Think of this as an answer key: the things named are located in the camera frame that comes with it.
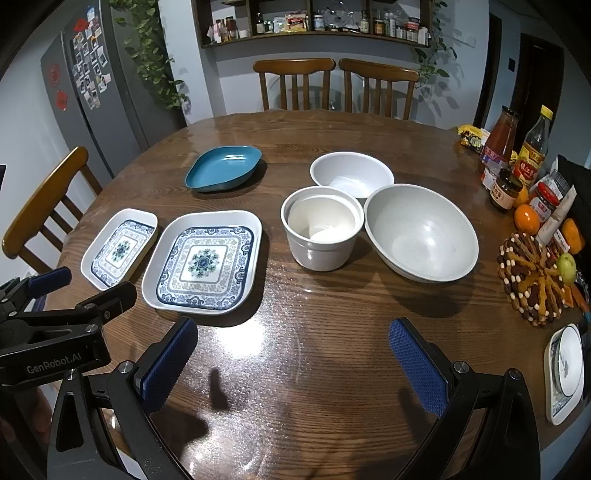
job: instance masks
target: green apple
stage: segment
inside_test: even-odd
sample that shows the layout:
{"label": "green apple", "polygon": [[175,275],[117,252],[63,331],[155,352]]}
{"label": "green apple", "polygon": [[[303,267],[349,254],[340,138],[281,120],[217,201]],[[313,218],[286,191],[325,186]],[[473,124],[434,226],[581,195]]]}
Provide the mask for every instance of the green apple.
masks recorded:
{"label": "green apple", "polygon": [[571,254],[562,254],[556,262],[558,271],[562,275],[562,280],[567,285],[574,283],[574,278],[577,274],[577,264]]}

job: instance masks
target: white ceramic pot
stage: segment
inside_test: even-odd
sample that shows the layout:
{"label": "white ceramic pot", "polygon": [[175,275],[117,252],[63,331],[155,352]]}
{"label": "white ceramic pot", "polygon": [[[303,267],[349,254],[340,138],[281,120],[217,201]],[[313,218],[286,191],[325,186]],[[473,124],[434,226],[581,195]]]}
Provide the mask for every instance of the white ceramic pot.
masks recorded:
{"label": "white ceramic pot", "polygon": [[350,257],[363,226],[363,209],[348,193],[308,187],[283,202],[281,221],[295,260],[311,270],[329,271]]}

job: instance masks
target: round table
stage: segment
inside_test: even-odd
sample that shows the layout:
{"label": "round table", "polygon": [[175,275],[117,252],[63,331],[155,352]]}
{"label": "round table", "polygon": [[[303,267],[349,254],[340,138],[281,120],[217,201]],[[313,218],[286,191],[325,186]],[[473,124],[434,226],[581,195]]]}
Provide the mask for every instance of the round table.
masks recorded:
{"label": "round table", "polygon": [[[220,145],[253,145],[263,162],[236,190],[192,193],[184,186],[187,170]],[[473,271],[449,284],[406,280],[384,264],[364,232],[344,267],[328,273],[300,267],[290,254],[281,204],[313,184],[315,158],[342,150],[372,155],[389,165],[396,182],[428,187],[458,205],[480,243]],[[490,204],[477,164],[453,131],[370,114],[269,111],[203,120],[144,152],[100,194],[60,258],[72,270],[72,284],[51,294],[47,305],[69,308],[97,293],[80,273],[82,255],[123,208],[154,212],[161,228],[186,213],[249,210],[264,230],[253,291],[234,314],[196,320],[197,348],[154,414],[195,478],[393,478],[434,422],[388,347],[388,326],[398,316],[407,316],[452,362],[499,375],[520,369],[544,448],[579,411],[559,427],[545,420],[543,351],[574,312],[536,329],[511,307],[495,258],[514,228],[512,216]],[[112,362],[103,371],[137,360],[171,326],[170,314],[141,296],[147,260],[132,279],[135,307],[105,326]],[[461,449],[477,426],[470,424]]]}

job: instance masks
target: wall shelf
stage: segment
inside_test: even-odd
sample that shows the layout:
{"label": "wall shelf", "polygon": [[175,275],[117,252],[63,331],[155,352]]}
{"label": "wall shelf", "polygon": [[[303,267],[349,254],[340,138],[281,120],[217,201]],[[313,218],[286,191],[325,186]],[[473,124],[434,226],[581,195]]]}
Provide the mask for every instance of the wall shelf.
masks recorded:
{"label": "wall shelf", "polygon": [[[247,16],[248,16],[248,26],[250,32],[256,32],[256,14],[259,11],[259,2],[263,0],[225,0],[223,3],[226,5],[245,5]],[[373,25],[373,10],[372,10],[372,3],[373,2],[380,2],[384,3],[383,0],[362,0],[362,5],[365,9],[369,12],[369,21],[370,25]],[[429,32],[432,32],[431,29],[431,0],[418,0],[420,5],[420,12],[421,12],[421,26],[427,27]],[[308,30],[306,32],[291,32],[291,33],[276,33],[276,34],[259,34],[259,35],[252,35],[246,38],[239,38],[237,40],[228,41],[225,43],[211,43],[209,37],[207,36],[207,31],[213,25],[213,18],[212,18],[212,5],[211,0],[192,0],[193,2],[193,12],[194,12],[194,19],[195,19],[195,27],[197,31],[197,38],[199,39],[199,45],[202,48],[214,48],[214,47],[223,47],[226,45],[231,45],[235,43],[241,43],[243,41],[249,40],[260,40],[262,38],[277,38],[277,37],[295,37],[298,35],[339,35],[342,37],[365,37],[365,38],[374,38],[377,40],[384,40],[384,41],[393,41],[396,43],[402,43],[405,45],[409,45],[411,47],[418,47],[418,48],[428,48],[426,45],[421,45],[416,42],[403,40],[401,38],[395,37],[386,37],[384,35],[373,35],[367,33],[357,33],[357,32],[331,32],[325,30]],[[304,0],[302,3],[306,5],[306,8],[303,11],[306,11],[308,14],[308,28],[312,27],[312,19],[314,17],[314,11],[318,9],[321,4],[322,0]],[[386,0],[387,3],[392,3],[392,0]]]}
{"label": "wall shelf", "polygon": [[421,45],[419,43],[402,40],[396,37],[386,37],[384,35],[373,35],[367,33],[356,33],[356,32],[330,32],[325,30],[311,30],[307,32],[291,32],[291,33],[268,33],[265,35],[253,35],[251,37],[246,38],[239,38],[237,40],[232,40],[224,43],[210,43],[208,45],[202,45],[202,48],[216,48],[216,47],[224,47],[226,45],[241,43],[244,41],[249,40],[263,40],[263,39],[271,39],[277,37],[297,37],[299,35],[336,35],[341,37],[357,37],[357,38],[375,38],[377,40],[385,40],[385,41],[393,41],[396,43],[403,43],[405,45],[409,45],[411,47],[418,47],[418,48],[428,48],[427,45]]}

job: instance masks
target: wooden chair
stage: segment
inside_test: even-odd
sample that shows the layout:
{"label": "wooden chair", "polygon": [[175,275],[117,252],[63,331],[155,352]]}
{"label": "wooden chair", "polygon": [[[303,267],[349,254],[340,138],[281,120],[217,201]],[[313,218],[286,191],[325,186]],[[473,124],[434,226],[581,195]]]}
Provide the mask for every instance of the wooden chair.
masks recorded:
{"label": "wooden chair", "polygon": [[102,191],[99,182],[86,165],[87,161],[88,151],[84,147],[76,147],[39,185],[4,235],[2,250],[8,258],[21,257],[40,274],[51,270],[25,244],[40,233],[61,252],[64,244],[45,226],[45,221],[51,217],[66,234],[72,231],[72,227],[55,210],[60,202],[71,211],[77,220],[81,220],[82,212],[66,195],[76,173],[82,173],[97,195]]}
{"label": "wooden chair", "polygon": [[414,84],[418,82],[419,75],[416,70],[373,63],[371,61],[341,59],[339,68],[345,72],[345,112],[352,112],[353,92],[351,88],[351,72],[363,77],[363,112],[369,112],[369,79],[375,79],[374,113],[379,115],[381,81],[388,82],[386,90],[386,102],[384,105],[385,116],[392,115],[392,83],[408,82],[406,103],[404,105],[404,120],[408,120],[410,106],[413,100]]}
{"label": "wooden chair", "polygon": [[310,110],[309,75],[324,72],[322,81],[322,108],[329,109],[330,72],[336,63],[333,59],[291,59],[291,60],[259,60],[252,65],[252,69],[259,74],[261,80],[261,96],[263,110],[269,110],[266,73],[280,76],[281,108],[287,110],[287,91],[285,89],[285,75],[291,75],[291,103],[293,110],[299,110],[297,96],[297,76],[304,76],[304,110]]}

